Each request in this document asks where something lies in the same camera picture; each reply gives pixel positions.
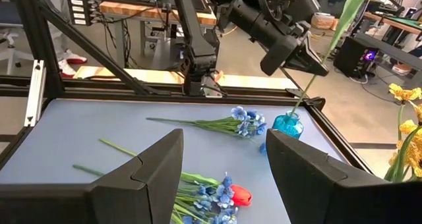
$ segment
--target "blue table surface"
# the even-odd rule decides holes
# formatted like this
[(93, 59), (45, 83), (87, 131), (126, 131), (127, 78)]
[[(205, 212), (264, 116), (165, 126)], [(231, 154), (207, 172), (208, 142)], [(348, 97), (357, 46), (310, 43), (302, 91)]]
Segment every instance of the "blue table surface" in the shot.
[[(175, 128), (184, 132), (183, 171), (217, 180), (231, 175), (233, 183), (247, 188), (252, 205), (240, 208), (239, 223), (290, 223), (271, 174), (268, 158), (255, 143), (187, 125), (147, 121), (168, 119), (221, 119), (232, 105), (133, 103), (114, 101), (54, 100), (19, 149), (0, 170), (0, 184), (89, 183), (96, 176), (72, 168), (83, 165), (108, 173), (131, 157), (98, 141), (112, 141), (140, 153)], [(291, 107), (245, 106), (264, 114), (272, 125), (275, 117)], [(301, 139), (344, 161), (304, 108), (298, 109), (305, 127)]]

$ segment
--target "gray floor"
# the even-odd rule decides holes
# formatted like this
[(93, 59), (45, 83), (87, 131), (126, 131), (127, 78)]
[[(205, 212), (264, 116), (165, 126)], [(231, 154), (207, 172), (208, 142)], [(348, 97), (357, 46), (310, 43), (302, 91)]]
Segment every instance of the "gray floor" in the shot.
[[(149, 65), (152, 59), (152, 51), (147, 49), (147, 54), (143, 59), (141, 59), (139, 53), (140, 46), (137, 43), (139, 42), (138, 24), (130, 21), (129, 28), (132, 37), (133, 57), (138, 61), (138, 65)], [(79, 29), (95, 42), (96, 45), (106, 51), (102, 26), (82, 27)], [(251, 43), (248, 40), (246, 33), (237, 29), (220, 40), (221, 48), (217, 66), (219, 70), (224, 71), (225, 74), (266, 76), (260, 71), (259, 67), (264, 52), (259, 45)], [(316, 51), (324, 53), (329, 41), (329, 37), (323, 37), (317, 41), (313, 41), (313, 47)], [(110, 52), (114, 57), (115, 50), (112, 49), (109, 39), (108, 42), (109, 46), (111, 45)], [(22, 37), (17, 40), (17, 48), (26, 52), (30, 51), (23, 33)], [(98, 62), (73, 42), (70, 48), (75, 53), (87, 57), (87, 65), (99, 65)], [(30, 65), (31, 63), (29, 62), (23, 63), (22, 68), (15, 69), (15, 74), (28, 75)], [(335, 72), (331, 62), (327, 62), (327, 66), (330, 68), (330, 74), (324, 78), (317, 78), (309, 90), (309, 95), (326, 98), (327, 104), (323, 112), (345, 138), (349, 142), (395, 143), (398, 106), (390, 101), (383, 101), (372, 96), (362, 89), (362, 85), (352, 82), (342, 74)], [(3, 61), (0, 62), (0, 74), (5, 74), (5, 72), (6, 62)], [(383, 69), (378, 69), (377, 72), (386, 83), (402, 83), (401, 80), (390, 76)], [(310, 74), (296, 71), (290, 71), (289, 73), (302, 87), (305, 87), (311, 79)], [(281, 71), (278, 71), (273, 76), (284, 77)], [(392, 100), (392, 96), (388, 95), (388, 86), (386, 83), (379, 78), (375, 78), (364, 86), (375, 95)], [(25, 99), (0, 98), (0, 134), (14, 133), (19, 130), (23, 122), (25, 103)], [(416, 119), (411, 107), (407, 107), (404, 111), (404, 119)], [(387, 162), (392, 154), (393, 148), (392, 146), (377, 146), (375, 148), (358, 148), (357, 151), (378, 175), (383, 175), (388, 168)]]

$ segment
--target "red tulip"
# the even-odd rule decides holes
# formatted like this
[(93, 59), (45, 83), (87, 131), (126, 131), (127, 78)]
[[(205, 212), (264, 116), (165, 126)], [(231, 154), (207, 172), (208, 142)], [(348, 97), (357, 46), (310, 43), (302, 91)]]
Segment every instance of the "red tulip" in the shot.
[(251, 205), (252, 194), (246, 188), (233, 184), (231, 185), (231, 189), (235, 193), (231, 199), (236, 206), (247, 207)]

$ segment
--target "bracket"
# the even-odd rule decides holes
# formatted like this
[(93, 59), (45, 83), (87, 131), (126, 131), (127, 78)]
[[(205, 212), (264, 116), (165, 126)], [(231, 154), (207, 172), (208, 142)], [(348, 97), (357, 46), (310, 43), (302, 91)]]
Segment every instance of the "bracket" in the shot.
[[(298, 98), (300, 98), (303, 93), (303, 91), (300, 89), (286, 88), (286, 91), (293, 97), (298, 97)], [(315, 106), (319, 111), (322, 111), (322, 108), (324, 107), (326, 100), (325, 98), (317, 96), (315, 98), (305, 98), (303, 102), (305, 102), (306, 105)]]
[(44, 61), (34, 60), (24, 126), (35, 126), (40, 120), (46, 69)]

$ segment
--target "red shoe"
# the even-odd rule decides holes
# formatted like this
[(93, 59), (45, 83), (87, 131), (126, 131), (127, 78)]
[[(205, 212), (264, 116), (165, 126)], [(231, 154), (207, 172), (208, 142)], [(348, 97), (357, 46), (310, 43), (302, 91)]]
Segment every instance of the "red shoe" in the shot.
[(66, 60), (59, 61), (59, 69), (61, 78), (73, 78), (76, 71), (67, 63)]
[(81, 57), (75, 53), (72, 53), (70, 49), (65, 51), (65, 55), (63, 56), (64, 59), (67, 60), (70, 64), (83, 64), (87, 62), (87, 58)]

